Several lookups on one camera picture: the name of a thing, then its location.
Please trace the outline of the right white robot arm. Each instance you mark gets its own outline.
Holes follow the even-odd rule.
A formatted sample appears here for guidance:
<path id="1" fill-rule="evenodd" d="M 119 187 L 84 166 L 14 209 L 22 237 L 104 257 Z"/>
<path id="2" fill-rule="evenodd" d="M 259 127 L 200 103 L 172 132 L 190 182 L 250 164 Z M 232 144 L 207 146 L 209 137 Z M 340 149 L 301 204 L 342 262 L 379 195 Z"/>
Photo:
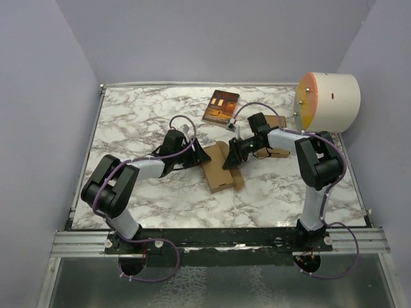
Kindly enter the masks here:
<path id="1" fill-rule="evenodd" d="M 234 137 L 229 141 L 229 153 L 222 168 L 237 167 L 246 162 L 251 153 L 263 148 L 281 148 L 296 154 L 306 195 L 302 215 L 295 227 L 295 244 L 300 250 L 309 251 L 326 232 L 328 198 L 347 169 L 344 155 L 327 131 L 305 133 L 271 127 L 261 112 L 247 121 L 254 135 L 248 139 Z"/>

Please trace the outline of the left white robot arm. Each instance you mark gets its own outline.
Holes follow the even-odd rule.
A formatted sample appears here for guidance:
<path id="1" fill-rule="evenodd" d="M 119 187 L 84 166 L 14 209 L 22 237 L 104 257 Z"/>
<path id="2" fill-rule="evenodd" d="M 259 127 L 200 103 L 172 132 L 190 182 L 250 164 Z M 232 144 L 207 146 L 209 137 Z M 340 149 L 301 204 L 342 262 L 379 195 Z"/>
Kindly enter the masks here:
<path id="1" fill-rule="evenodd" d="M 162 144 L 143 158 L 122 161 L 105 155 L 83 186 L 80 197 L 121 236 L 119 245 L 126 252 L 135 253 L 142 244 L 138 234 L 141 225 L 127 206 L 136 182 L 162 178 L 177 171 L 177 165 L 189 169 L 210 161 L 196 137 L 188 139 L 182 131 L 171 129 Z"/>

